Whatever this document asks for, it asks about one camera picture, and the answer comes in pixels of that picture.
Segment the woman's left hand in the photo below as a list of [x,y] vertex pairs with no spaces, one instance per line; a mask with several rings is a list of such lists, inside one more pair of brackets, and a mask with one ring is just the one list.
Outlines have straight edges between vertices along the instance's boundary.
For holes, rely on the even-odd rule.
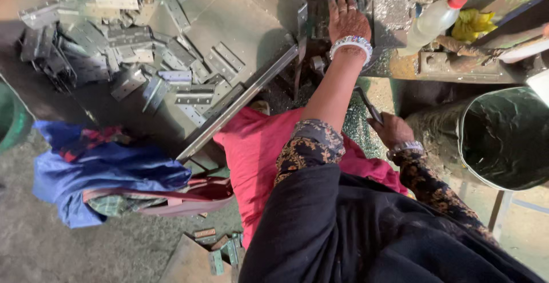
[[372,30],[364,14],[358,12],[355,0],[328,0],[330,25],[328,31],[332,44],[349,36],[360,36],[370,41]]

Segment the metal handle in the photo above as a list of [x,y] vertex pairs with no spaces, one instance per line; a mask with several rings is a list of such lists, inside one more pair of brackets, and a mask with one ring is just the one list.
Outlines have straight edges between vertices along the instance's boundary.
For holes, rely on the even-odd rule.
[[370,102],[370,100],[368,100],[368,97],[366,97],[360,86],[355,86],[354,91],[359,93],[362,102],[364,102],[364,105],[366,105],[366,108],[370,112],[370,115],[372,115],[372,118],[374,118],[375,121],[379,122],[379,124],[383,125],[383,118],[381,117],[379,111],[377,111],[377,109],[375,109],[375,106]]

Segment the hand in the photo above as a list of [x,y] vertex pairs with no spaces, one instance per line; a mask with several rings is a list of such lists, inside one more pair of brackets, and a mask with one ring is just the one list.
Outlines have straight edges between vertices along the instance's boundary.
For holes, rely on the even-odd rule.
[[356,35],[370,41],[372,30],[370,24],[362,13],[357,11],[355,0],[328,0],[330,10],[330,25],[328,31],[332,44],[335,41],[349,36]]
[[403,118],[384,111],[381,112],[381,116],[383,117],[383,125],[372,118],[367,120],[388,149],[393,149],[403,142],[415,140],[412,129]]

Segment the silver wristwatch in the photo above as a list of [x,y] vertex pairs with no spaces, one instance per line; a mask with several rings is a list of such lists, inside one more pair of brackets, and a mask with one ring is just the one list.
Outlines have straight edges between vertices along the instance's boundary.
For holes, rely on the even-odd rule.
[[405,141],[401,144],[394,146],[393,149],[390,149],[389,151],[387,151],[387,158],[392,161],[395,158],[395,155],[397,153],[403,150],[408,150],[408,149],[416,149],[416,150],[423,151],[423,146],[418,141]]

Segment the plastic bottle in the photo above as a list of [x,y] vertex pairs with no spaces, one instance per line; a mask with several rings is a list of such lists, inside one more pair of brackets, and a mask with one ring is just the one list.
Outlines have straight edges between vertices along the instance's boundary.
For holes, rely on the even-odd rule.
[[399,55],[414,55],[423,46],[433,41],[442,31],[453,25],[460,9],[467,0],[439,0],[414,20],[408,31],[408,45],[398,48]]

